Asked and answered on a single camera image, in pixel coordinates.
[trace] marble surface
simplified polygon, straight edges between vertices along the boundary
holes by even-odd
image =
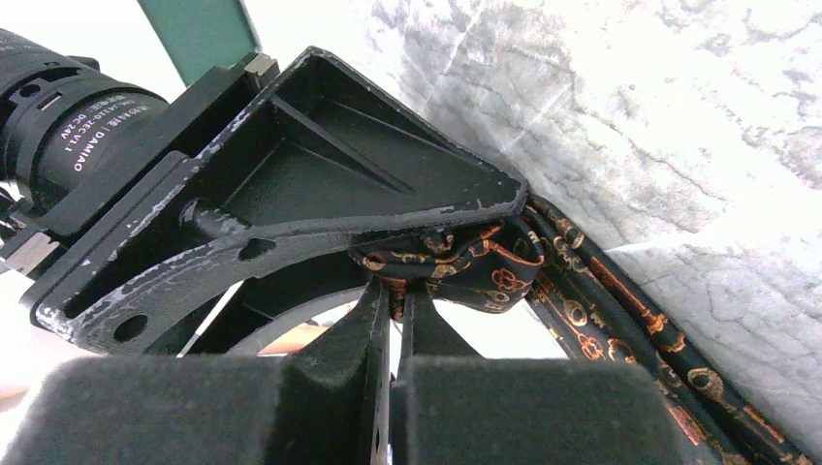
[[[822,2],[352,8],[344,58],[521,170],[822,456]]]

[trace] patterned fabric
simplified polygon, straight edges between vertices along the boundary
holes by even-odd
[[[519,217],[384,242],[352,257],[392,289],[395,319],[412,281],[489,313],[527,298],[570,358],[641,364],[663,394],[685,463],[811,464],[548,201],[532,197]]]

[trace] round hole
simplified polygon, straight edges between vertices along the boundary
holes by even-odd
[[[23,97],[23,98],[27,99],[27,98],[29,98],[33,95],[37,95],[38,92],[40,92],[40,86],[39,85],[37,85],[37,84],[24,85],[23,88],[20,89],[20,97]]]
[[[239,251],[237,256],[242,262],[254,260],[277,248],[277,243],[273,240],[253,238],[248,241],[245,247]]]
[[[142,333],[146,323],[148,323],[148,317],[146,315],[136,315],[129,318],[117,327],[117,330],[114,332],[114,340],[117,342],[128,342],[134,339]]]

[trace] black fabric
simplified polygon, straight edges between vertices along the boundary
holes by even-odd
[[[519,217],[368,246],[352,257],[392,289],[395,319],[412,282],[489,313],[527,298],[570,358],[643,366],[665,397],[686,463],[811,463],[544,199],[532,196]]]

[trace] green panel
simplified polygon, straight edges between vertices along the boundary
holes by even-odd
[[[241,0],[138,0],[185,85],[260,47]]]

